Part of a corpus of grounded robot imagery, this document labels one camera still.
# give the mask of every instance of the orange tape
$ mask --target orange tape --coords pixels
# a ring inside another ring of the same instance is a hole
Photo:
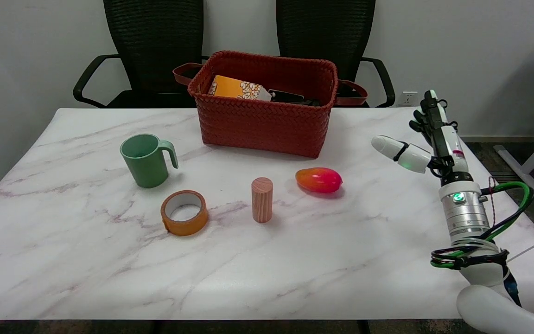
[[[170,214],[176,210],[176,208],[183,205],[195,205],[199,207],[199,212],[195,217],[184,220],[172,220]],[[170,195],[162,203],[160,209],[160,214],[162,215],[162,221],[166,230],[175,235],[191,235],[199,232],[207,224],[208,212],[207,207],[205,207],[205,199],[198,192],[193,190],[182,190]]]

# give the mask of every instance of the red basket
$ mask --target red basket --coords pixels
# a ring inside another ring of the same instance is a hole
[[[201,67],[193,80],[182,76],[193,67]],[[188,84],[187,91],[195,98],[205,144],[310,158],[320,154],[333,105],[360,105],[367,97],[359,85],[337,80],[335,64],[321,59],[218,51],[202,66],[184,64],[175,68],[173,74],[177,82]],[[303,95],[306,99],[318,99],[321,106],[207,95],[216,75],[260,84],[265,89]],[[356,89],[362,97],[336,99],[338,82]]]

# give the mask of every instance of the black office chair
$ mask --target black office chair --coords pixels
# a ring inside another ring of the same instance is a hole
[[[361,61],[373,63],[386,93],[379,108],[392,106],[394,89],[386,67],[379,59],[362,57],[374,14],[375,0],[277,0],[280,55],[327,59],[337,65],[340,79],[352,82]],[[338,95],[356,93],[343,86]]]
[[[186,87],[172,70],[200,63],[203,0],[104,0],[108,29],[118,55],[102,55],[85,69],[74,87],[77,101],[98,108],[194,108]],[[83,88],[103,61],[120,58],[131,84],[108,106],[83,97]]]

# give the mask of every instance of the chair armrest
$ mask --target chair armrest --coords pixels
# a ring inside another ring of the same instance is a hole
[[[94,100],[90,100],[90,99],[83,97],[82,92],[83,92],[85,85],[88,83],[89,79],[92,78],[92,75],[94,74],[98,66],[100,66],[100,64],[102,64],[103,61],[109,58],[119,58],[119,55],[98,56],[88,65],[88,67],[82,73],[82,75],[80,76],[80,79],[78,80],[78,82],[76,83],[76,86],[74,87],[74,98],[76,98],[77,101],[91,104],[98,108],[106,108],[106,106],[100,102],[96,102]]]
[[[382,81],[382,86],[384,87],[384,93],[386,94],[386,102],[377,106],[377,108],[386,108],[394,104],[394,88],[393,83],[390,82],[390,76],[386,67],[380,59],[362,57],[362,61],[367,61],[375,64],[376,71],[379,73],[380,81]]]

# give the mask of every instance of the orange box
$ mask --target orange box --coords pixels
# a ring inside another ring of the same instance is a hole
[[[236,99],[271,101],[271,94],[262,85],[223,76],[214,78],[207,93]]]

